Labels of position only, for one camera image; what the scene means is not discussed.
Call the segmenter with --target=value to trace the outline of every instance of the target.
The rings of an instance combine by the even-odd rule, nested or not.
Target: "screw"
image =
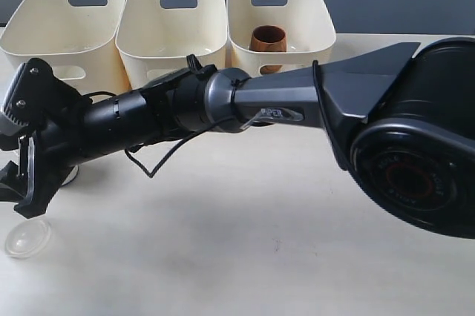
[[[16,103],[16,107],[18,108],[24,108],[25,106],[27,105],[27,103],[23,100],[23,99],[20,99],[17,103]]]

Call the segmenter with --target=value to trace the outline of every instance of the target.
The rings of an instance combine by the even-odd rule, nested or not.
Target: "cream plastic bin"
[[[23,0],[0,48],[15,68],[33,57],[45,60],[56,77],[81,93],[129,90],[114,43],[125,0],[77,1]]]
[[[324,0],[286,0],[283,5],[227,0],[227,14],[232,66],[251,76],[261,76],[261,68],[266,65],[282,65],[280,71],[286,71],[310,66],[315,59],[321,63],[330,60],[336,33]],[[249,50],[252,31],[261,25],[275,25],[285,30],[287,52]]]
[[[187,7],[166,6],[164,1],[125,2],[116,44],[132,88],[185,68],[189,54],[203,65],[225,66],[225,1],[192,0],[194,6]]]

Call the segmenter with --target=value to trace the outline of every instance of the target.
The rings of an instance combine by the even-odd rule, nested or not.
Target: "brown cup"
[[[274,25],[262,25],[252,32],[249,49],[257,52],[285,53],[287,40],[285,31]],[[282,65],[267,65],[261,68],[262,74],[276,73]]]

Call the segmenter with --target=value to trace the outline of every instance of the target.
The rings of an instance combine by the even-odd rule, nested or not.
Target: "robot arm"
[[[0,108],[0,148],[20,156],[0,171],[0,200],[35,217],[83,162],[208,130],[299,125],[324,129],[339,166],[386,211],[475,238],[475,42],[441,41],[414,56],[418,47],[256,78],[189,56],[188,68],[97,103],[31,59]]]

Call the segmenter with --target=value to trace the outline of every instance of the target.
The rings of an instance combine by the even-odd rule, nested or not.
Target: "white table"
[[[440,38],[341,34],[332,59]],[[0,56],[0,77],[11,71]],[[170,146],[140,158],[150,167]],[[384,212],[319,130],[207,134],[153,180],[113,154],[82,166],[47,217],[41,254],[0,251],[0,315],[475,313],[475,241]],[[0,240],[22,221],[0,204]]]

